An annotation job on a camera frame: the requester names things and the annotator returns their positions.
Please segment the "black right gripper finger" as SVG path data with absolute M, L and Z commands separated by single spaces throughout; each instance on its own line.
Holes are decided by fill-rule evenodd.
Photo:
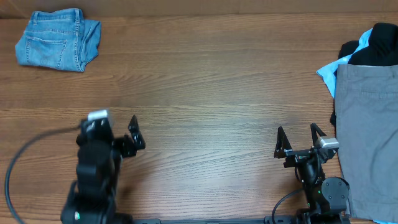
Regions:
M 293 151 L 292 146 L 287 138 L 287 135 L 282 126 L 277 130 L 277 142 L 274 151 L 275 158 L 285 158 Z
M 319 137 L 324 137 L 326 134 L 317 126 L 316 123 L 312 123 L 310 125 L 311 134 L 312 134 L 312 142 L 315 145 L 316 141 Z

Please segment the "blue denim jeans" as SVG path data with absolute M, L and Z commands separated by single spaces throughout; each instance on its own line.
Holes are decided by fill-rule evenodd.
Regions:
M 100 21 L 85 19 L 79 8 L 32 13 L 15 46 L 20 65 L 84 72 L 96 56 Z

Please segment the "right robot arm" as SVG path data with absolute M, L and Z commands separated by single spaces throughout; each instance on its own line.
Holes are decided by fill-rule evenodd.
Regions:
M 345 214 L 349 195 L 349 183 L 341 177 L 327 177 L 322 165 L 332 159 L 339 149 L 339 142 L 327 136 L 315 123 L 310 125 L 312 146 L 310 149 L 293 150 L 283 127 L 278 127 L 274 157 L 284 159 L 284 167 L 295 169 L 296 179 L 302 187 L 282 197 L 274 206 L 272 223 L 349 223 Z M 307 208 L 295 215 L 276 216 L 279 205 L 300 192 L 305 194 Z

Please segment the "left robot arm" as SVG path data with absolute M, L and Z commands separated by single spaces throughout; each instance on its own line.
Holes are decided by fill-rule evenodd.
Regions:
M 146 143 L 137 116 L 129 134 L 116 138 L 109 118 L 86 119 L 76 138 L 79 146 L 77 180 L 71 184 L 60 220 L 67 224 L 129 224 L 130 214 L 116 212 L 116 192 L 123 159 L 134 157 Z

